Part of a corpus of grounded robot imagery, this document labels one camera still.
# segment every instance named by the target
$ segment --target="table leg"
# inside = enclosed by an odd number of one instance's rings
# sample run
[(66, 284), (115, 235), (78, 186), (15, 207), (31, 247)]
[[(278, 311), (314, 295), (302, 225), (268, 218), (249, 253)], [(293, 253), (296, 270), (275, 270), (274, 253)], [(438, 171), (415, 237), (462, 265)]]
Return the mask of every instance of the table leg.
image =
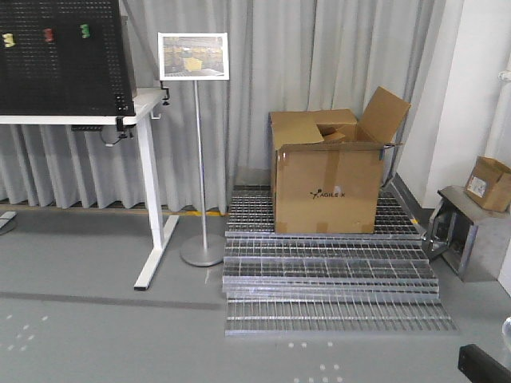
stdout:
[(153, 134), (149, 116), (137, 124), (138, 147), (141, 154), (142, 173), (144, 176), (145, 199), (149, 210), (149, 223), (153, 234), (153, 250), (135, 282), (135, 290), (147, 290), (153, 278), (168, 241), (174, 231), (179, 217), (171, 215), (165, 225), (161, 214), (160, 189), (154, 156)]

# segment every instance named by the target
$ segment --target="open cardboard box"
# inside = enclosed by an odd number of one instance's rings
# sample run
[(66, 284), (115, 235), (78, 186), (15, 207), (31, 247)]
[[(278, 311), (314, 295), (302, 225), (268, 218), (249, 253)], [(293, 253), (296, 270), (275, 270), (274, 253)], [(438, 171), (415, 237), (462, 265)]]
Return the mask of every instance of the open cardboard box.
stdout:
[(384, 149), (409, 108), (380, 87), (360, 121), (349, 109), (271, 113), (275, 232), (374, 232)]

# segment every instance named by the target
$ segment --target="stacked metal grates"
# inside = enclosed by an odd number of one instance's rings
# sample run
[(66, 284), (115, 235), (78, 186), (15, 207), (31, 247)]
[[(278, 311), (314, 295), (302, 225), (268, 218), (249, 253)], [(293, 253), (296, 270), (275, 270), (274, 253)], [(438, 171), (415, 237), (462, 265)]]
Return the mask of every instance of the stacked metal grates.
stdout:
[(226, 334), (453, 330), (420, 235), (390, 192), (371, 235), (281, 235), (269, 188), (236, 188), (226, 230)]

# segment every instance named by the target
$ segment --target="printed logo on box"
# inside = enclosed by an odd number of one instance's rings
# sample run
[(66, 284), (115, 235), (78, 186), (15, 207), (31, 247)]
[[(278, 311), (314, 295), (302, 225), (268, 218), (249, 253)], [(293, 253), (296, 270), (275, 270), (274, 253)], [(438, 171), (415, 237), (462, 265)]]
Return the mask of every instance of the printed logo on box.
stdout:
[(469, 185), (467, 186), (467, 190), (477, 195), (479, 198), (482, 198), (486, 192), (486, 182), (476, 176), (472, 176), (470, 178)]
[(312, 195), (312, 199), (316, 198), (342, 198), (345, 196), (345, 193), (343, 193), (343, 190), (340, 186), (334, 186), (334, 191), (328, 192), (323, 191), (323, 189), (318, 189), (318, 191), (311, 191), (310, 194)]

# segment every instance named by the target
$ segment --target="round stand base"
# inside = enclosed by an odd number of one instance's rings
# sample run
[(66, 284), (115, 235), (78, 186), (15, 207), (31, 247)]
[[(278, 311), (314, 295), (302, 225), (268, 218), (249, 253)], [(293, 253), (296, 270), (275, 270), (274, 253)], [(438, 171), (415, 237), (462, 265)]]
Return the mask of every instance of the round stand base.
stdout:
[(191, 237), (180, 249), (181, 259), (192, 266), (213, 266), (224, 260), (225, 238), (216, 234), (208, 234), (208, 249), (204, 251), (202, 235)]

